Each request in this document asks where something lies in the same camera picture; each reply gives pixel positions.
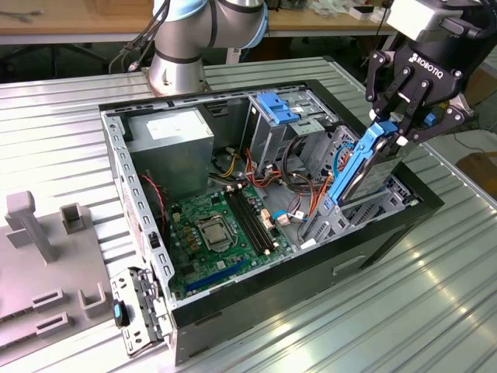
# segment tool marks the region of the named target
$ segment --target red cable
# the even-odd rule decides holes
[[[165,207],[164,207],[164,201],[162,200],[161,192],[159,192],[157,185],[146,175],[140,175],[140,177],[144,178],[147,180],[150,185],[155,189],[155,192],[157,193],[158,200],[161,204],[161,214],[162,214],[162,236],[165,236]]]

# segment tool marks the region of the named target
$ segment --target robotic arm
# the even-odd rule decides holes
[[[155,15],[163,4],[164,0],[155,0]],[[155,36],[149,71],[157,96],[205,90],[202,51],[254,47],[263,38],[268,20],[264,0],[169,0],[168,11]]]
[[[497,44],[497,1],[395,0],[388,23],[410,40],[398,51],[372,53],[366,100],[373,106],[373,123],[309,217],[304,239],[325,239],[316,230],[334,206],[377,192],[415,143],[474,116],[462,92]],[[381,88],[378,78],[387,68],[393,68],[393,79]],[[441,103],[448,104],[437,117],[432,109]],[[399,107],[403,117],[392,120]]]

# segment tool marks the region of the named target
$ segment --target sticker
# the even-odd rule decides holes
[[[200,121],[195,110],[174,112],[168,117],[150,120],[147,128],[154,140],[186,134],[198,135],[200,131],[205,131],[205,125]]]

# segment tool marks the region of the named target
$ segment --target green motherboard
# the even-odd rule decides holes
[[[238,195],[238,202],[245,199],[242,203],[250,206],[250,211],[241,212],[238,205],[233,205],[232,197],[227,192],[217,192],[166,206],[171,218],[169,257],[176,272],[169,288],[176,299],[282,259],[292,251],[279,227],[268,229],[263,225],[260,211],[264,206],[253,186],[246,186]],[[259,224],[256,228],[270,240],[266,242],[271,244],[271,250],[261,252],[252,244],[253,229],[246,221],[250,214],[252,228],[255,222]]]

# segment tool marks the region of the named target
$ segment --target metal table surface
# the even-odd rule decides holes
[[[368,121],[362,87],[321,58],[206,70],[215,89],[317,78]],[[0,216],[14,190],[33,192],[37,214],[78,201],[109,275],[133,265],[97,104],[147,97],[140,73],[0,86]],[[179,368],[165,347],[128,360],[110,320],[2,371],[495,371],[495,206],[429,146],[407,164],[445,201],[435,217],[380,263]]]

